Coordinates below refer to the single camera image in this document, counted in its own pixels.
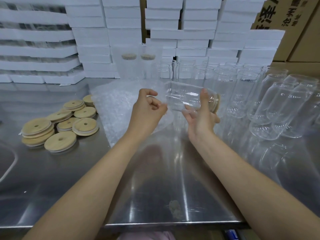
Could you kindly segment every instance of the metal table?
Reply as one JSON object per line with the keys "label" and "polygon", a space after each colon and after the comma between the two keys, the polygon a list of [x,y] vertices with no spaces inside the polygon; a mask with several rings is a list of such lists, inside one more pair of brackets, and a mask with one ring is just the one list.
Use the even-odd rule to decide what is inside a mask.
{"label": "metal table", "polygon": [[[18,134],[24,123],[58,111],[69,100],[82,99],[89,94],[89,86],[110,81],[113,79],[84,79],[71,86],[0,84],[0,229],[32,227],[110,149],[99,118],[96,134],[79,138],[76,145],[61,153],[23,145]],[[133,156],[104,227],[113,231],[192,225],[211,229],[248,227],[229,194],[189,142],[185,119],[178,112],[174,116],[172,125],[150,136]],[[247,122],[235,123],[245,128]],[[248,160],[258,169],[269,169],[262,171],[320,216],[320,167],[314,161],[320,155],[319,133],[295,140],[299,147],[280,150],[274,150],[279,149],[274,144],[255,141],[249,133],[246,143],[244,139],[230,140],[230,133],[237,135],[242,130],[229,128],[221,136],[235,150],[257,157],[253,160],[248,156]],[[288,149],[301,153],[288,153]],[[280,156],[275,159],[276,151]],[[15,156],[15,165],[3,177]]]}

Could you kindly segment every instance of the forearm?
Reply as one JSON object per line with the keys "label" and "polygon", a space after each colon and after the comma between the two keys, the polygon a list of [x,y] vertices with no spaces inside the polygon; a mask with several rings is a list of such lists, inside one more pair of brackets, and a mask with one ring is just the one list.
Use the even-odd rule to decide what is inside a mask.
{"label": "forearm", "polygon": [[318,237],[320,221],[316,215],[213,133],[196,147],[262,239]]}
{"label": "forearm", "polygon": [[94,239],[126,166],[138,148],[137,141],[128,135],[122,137],[42,216],[24,240]]}

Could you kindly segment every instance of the bubble wrap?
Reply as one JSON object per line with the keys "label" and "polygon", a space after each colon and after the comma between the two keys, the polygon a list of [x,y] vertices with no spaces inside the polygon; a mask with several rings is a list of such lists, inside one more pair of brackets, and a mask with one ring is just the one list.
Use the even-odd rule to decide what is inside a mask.
{"label": "bubble wrap", "polygon": [[[156,96],[156,98],[162,102],[166,101],[164,83],[156,80],[115,80],[91,89],[91,99],[99,113],[111,147],[113,147],[126,132],[132,107],[138,99],[141,88],[151,88],[157,91],[158,96]],[[153,133],[166,128],[173,120],[173,114],[168,110]]]}

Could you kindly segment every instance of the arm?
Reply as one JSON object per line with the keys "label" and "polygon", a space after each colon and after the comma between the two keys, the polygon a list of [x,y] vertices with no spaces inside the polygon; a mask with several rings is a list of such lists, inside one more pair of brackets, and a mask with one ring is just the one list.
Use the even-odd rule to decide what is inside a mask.
{"label": "arm", "polygon": [[141,89],[129,127],[112,149],[72,186],[25,235],[24,240],[94,239],[131,157],[167,111],[150,89]]}
{"label": "arm", "polygon": [[320,219],[282,187],[249,165],[214,133],[218,122],[201,95],[197,117],[184,112],[192,144],[224,185],[252,229],[264,240],[317,239]]}

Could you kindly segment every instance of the pink fabric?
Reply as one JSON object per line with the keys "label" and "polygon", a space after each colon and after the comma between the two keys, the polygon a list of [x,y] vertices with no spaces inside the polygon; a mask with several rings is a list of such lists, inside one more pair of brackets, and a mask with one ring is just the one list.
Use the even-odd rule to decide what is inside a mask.
{"label": "pink fabric", "polygon": [[171,232],[128,232],[118,237],[118,240],[175,240]]}

